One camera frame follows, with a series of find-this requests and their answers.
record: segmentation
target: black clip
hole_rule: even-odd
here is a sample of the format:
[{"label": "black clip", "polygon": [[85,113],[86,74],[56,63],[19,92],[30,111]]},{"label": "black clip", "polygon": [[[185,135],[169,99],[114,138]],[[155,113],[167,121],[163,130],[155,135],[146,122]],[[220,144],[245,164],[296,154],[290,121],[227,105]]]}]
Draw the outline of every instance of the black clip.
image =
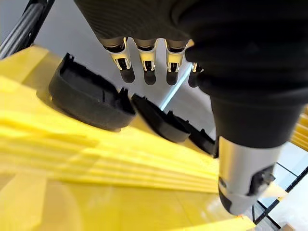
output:
[{"label": "black clip", "polygon": [[131,99],[143,118],[158,135],[174,143],[187,139],[189,132],[174,118],[172,112],[166,115],[146,97],[142,98],[134,94]]},{"label": "black clip", "polygon": [[182,118],[174,115],[175,119],[178,120],[187,131],[190,132],[189,139],[198,146],[201,150],[213,155],[215,152],[215,141],[207,135],[204,129],[198,131],[194,126],[192,126],[188,120],[183,120]]}]

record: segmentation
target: black plastic cover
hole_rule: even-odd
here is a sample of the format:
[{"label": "black plastic cover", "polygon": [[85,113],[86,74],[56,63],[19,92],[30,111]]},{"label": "black plastic cover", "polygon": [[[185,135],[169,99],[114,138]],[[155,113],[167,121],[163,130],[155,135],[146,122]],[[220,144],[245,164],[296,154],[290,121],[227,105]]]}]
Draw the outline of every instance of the black plastic cover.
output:
[{"label": "black plastic cover", "polygon": [[183,120],[178,116],[174,116],[187,131],[190,132],[189,139],[198,146],[201,150],[213,155],[215,149],[215,141],[207,135],[204,129],[198,131],[194,126],[192,126],[188,120]]},{"label": "black plastic cover", "polygon": [[52,101],[78,120],[98,128],[127,126],[136,115],[128,90],[117,92],[113,84],[66,54],[50,84]]},{"label": "black plastic cover", "polygon": [[175,119],[172,112],[166,115],[146,97],[142,98],[137,94],[131,99],[150,127],[161,137],[174,143],[183,142],[189,137],[189,132]]}]

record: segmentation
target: robotic hand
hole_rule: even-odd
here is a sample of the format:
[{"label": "robotic hand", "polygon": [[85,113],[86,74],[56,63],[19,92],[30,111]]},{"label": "robotic hand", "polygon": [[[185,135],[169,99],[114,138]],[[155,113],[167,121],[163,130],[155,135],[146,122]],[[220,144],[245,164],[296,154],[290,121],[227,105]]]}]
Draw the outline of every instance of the robotic hand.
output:
[{"label": "robotic hand", "polygon": [[[143,69],[150,71],[145,73],[151,76],[149,84],[155,57],[144,52],[155,50],[156,38],[166,39],[167,54],[181,55],[185,41],[193,39],[185,55],[199,74],[191,76],[190,85],[211,98],[220,199],[230,213],[243,213],[273,180],[281,147],[308,102],[308,2],[75,2],[106,49],[106,39],[135,38]],[[170,85],[176,82],[181,55],[177,61],[167,58]],[[129,69],[128,59],[125,65]]]}]

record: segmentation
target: yellow plastic sheet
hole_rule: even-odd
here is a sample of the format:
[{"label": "yellow plastic sheet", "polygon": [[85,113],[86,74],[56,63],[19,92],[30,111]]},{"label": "yellow plastic sheet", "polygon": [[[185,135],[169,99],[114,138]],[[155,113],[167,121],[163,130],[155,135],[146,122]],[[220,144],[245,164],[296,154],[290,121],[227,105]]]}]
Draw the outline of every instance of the yellow plastic sheet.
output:
[{"label": "yellow plastic sheet", "polygon": [[189,141],[166,141],[138,116],[110,132],[55,107],[60,61],[36,46],[0,61],[1,230],[251,227],[222,208],[218,162]]}]

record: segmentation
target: gray wall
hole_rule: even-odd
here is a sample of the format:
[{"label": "gray wall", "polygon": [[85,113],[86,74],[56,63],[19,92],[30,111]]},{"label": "gray wall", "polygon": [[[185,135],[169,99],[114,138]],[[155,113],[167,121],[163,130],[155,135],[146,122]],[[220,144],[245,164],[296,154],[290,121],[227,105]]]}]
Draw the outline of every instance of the gray wall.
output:
[{"label": "gray wall", "polygon": [[[0,0],[1,40],[13,28],[27,2],[27,0]],[[124,86],[129,89],[130,95],[134,93],[146,95],[149,100],[157,105],[161,104],[172,88],[166,83],[166,50],[162,39],[159,40],[157,48],[157,81],[153,86],[145,84],[137,48],[132,39],[128,40],[136,79],[134,83],[126,84],[122,81],[119,70],[96,39],[73,0],[55,1],[35,43],[59,56],[64,56],[67,52],[71,53],[75,56],[77,62],[102,75],[114,83],[118,89]],[[184,60],[179,77],[183,75],[188,66],[189,64]],[[165,110],[173,110],[176,115],[189,119],[196,127],[205,128],[207,132],[212,132],[214,128],[209,97],[199,89],[190,88],[187,80],[179,88]]]}]

